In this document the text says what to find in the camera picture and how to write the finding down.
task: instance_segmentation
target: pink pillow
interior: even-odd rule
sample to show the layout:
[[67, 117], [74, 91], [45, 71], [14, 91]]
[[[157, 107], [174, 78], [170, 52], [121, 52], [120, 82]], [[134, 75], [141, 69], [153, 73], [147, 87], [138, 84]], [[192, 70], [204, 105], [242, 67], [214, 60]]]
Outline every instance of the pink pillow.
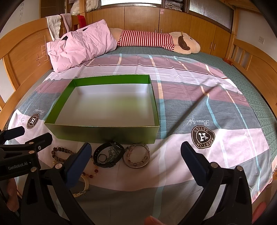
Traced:
[[68, 32], [60, 40], [48, 42], [46, 45], [54, 71], [62, 72], [115, 50], [117, 43], [106, 21], [101, 20]]

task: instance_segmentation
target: wooden footboard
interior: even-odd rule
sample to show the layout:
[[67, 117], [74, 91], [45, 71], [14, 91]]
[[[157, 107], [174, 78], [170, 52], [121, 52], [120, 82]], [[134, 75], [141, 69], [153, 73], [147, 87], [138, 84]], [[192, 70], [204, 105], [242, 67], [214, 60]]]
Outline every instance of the wooden footboard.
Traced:
[[[72, 16], [72, 30], [79, 29], [77, 16]], [[66, 33], [61, 19], [60, 37]], [[52, 68], [47, 55], [46, 43], [52, 41], [47, 19], [25, 23], [0, 39], [0, 59], [14, 88], [14, 93], [5, 103], [0, 97], [0, 129], [3, 129], [19, 101], [26, 92]]]
[[235, 39], [229, 58], [267, 101], [277, 116], [277, 62], [259, 48]]

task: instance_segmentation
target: electrical outlet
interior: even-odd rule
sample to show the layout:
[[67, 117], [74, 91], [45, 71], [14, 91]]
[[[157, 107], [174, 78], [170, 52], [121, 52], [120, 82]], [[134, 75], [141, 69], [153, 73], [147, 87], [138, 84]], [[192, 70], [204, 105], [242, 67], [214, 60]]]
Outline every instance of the electrical outlet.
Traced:
[[259, 42], [263, 44], [263, 43], [265, 42], [264, 38], [262, 38], [262, 37], [260, 36], [260, 37], [259, 37]]

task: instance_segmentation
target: black strap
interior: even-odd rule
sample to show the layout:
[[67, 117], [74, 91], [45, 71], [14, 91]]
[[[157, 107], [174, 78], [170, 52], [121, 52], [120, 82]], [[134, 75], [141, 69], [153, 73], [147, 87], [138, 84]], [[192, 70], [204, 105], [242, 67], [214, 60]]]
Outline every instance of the black strap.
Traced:
[[[100, 154], [100, 152], [102, 150], [104, 150], [105, 148], [107, 147], [115, 147], [117, 149], [120, 150], [120, 153], [118, 154], [118, 156], [111, 162], [107, 162], [107, 163], [99, 163], [97, 161], [98, 159], [98, 155]], [[99, 166], [99, 167], [103, 167], [103, 168], [111, 168], [113, 166], [115, 166], [115, 164], [123, 157], [125, 153], [125, 149], [122, 145], [118, 144], [117, 142], [106, 142], [102, 145], [100, 145], [96, 150], [95, 152], [93, 153], [93, 161], [94, 161], [94, 164]]]

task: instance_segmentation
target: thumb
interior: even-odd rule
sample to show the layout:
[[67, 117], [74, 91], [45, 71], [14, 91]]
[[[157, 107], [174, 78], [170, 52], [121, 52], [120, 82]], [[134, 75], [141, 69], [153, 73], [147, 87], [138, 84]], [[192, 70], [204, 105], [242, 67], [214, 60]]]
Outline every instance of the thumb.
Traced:
[[148, 216], [144, 220], [144, 225], [165, 225], [165, 224], [163, 224], [161, 221], [159, 221], [158, 219], [156, 219], [152, 216]]

